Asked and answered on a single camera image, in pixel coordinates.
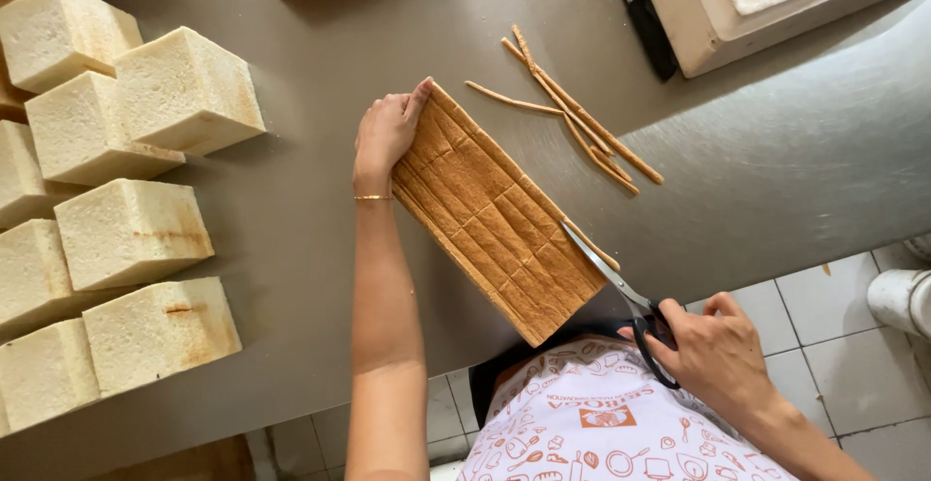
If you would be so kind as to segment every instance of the scissors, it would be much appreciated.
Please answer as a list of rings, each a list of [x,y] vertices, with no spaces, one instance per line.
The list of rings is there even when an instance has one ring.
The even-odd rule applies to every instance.
[[[624,281],[624,278],[611,270],[611,267],[595,254],[592,249],[588,248],[588,245],[579,239],[571,228],[566,226],[562,221],[560,221],[560,224],[562,225],[562,229],[569,234],[569,239],[573,240],[576,246],[582,250],[586,257],[588,257],[588,260],[601,272],[601,275],[607,278],[608,283],[613,285],[614,288],[621,293],[621,297],[626,299],[627,306],[630,308],[630,314],[633,316],[634,339],[637,343],[637,348],[641,351],[643,360],[646,361],[647,367],[650,368],[650,371],[657,376],[657,380],[666,388],[670,390],[681,389],[679,382],[672,379],[650,354],[650,349],[646,346],[646,338],[643,335],[645,332],[650,332],[670,349],[679,350],[679,347],[676,346],[675,339],[672,337],[672,329],[669,328],[666,316],[664,316],[663,312],[659,309],[659,301],[647,299],[634,292],[633,288],[630,288],[627,282]],[[647,315],[653,315],[657,329],[650,327],[650,322],[645,319]]]

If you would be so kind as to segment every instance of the black scissor handle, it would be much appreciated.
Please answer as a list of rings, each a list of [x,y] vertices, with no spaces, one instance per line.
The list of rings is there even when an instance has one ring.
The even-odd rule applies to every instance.
[[[634,318],[634,339],[637,343],[637,348],[640,349],[643,360],[646,361],[646,366],[650,368],[650,371],[653,372],[654,376],[657,376],[657,380],[666,388],[670,390],[679,390],[681,385],[679,381],[670,381],[666,378],[666,374],[659,368],[657,361],[653,358],[653,355],[650,354],[650,349],[646,346],[646,337],[643,335],[646,332],[652,332],[650,330],[650,325],[642,317]]]

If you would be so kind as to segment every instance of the white tile floor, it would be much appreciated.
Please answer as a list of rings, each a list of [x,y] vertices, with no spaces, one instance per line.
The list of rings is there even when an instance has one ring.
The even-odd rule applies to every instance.
[[[886,481],[931,472],[931,343],[873,319],[866,290],[879,272],[924,266],[897,243],[733,293],[757,325],[776,388]],[[282,478],[342,481],[348,424],[344,404],[275,425]],[[431,463],[465,457],[478,429],[467,370],[430,380]]]

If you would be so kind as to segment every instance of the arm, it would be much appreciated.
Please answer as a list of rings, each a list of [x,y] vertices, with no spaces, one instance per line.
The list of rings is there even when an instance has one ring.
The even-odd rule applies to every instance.
[[[375,101],[359,124],[356,196],[391,195],[433,82]],[[426,365],[417,300],[392,201],[355,205],[352,409],[346,479],[425,480]]]
[[[647,335],[650,352],[756,448],[802,481],[876,481],[775,390],[756,328],[730,294],[711,297],[704,315],[672,299],[659,307],[679,350]],[[618,332],[633,340],[629,328]]]

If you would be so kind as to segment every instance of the metal countertop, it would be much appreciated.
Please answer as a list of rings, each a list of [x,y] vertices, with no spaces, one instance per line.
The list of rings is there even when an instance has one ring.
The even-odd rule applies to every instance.
[[[194,186],[245,349],[0,440],[2,479],[78,479],[349,399],[355,128],[435,77],[642,294],[693,301],[931,227],[931,0],[889,0],[696,80],[660,84],[621,0],[106,0],[151,40],[187,25],[252,65],[269,133],[160,180]],[[498,43],[534,58],[667,178],[630,199]],[[432,375],[518,340],[400,212]],[[611,313],[596,297],[582,315]]]

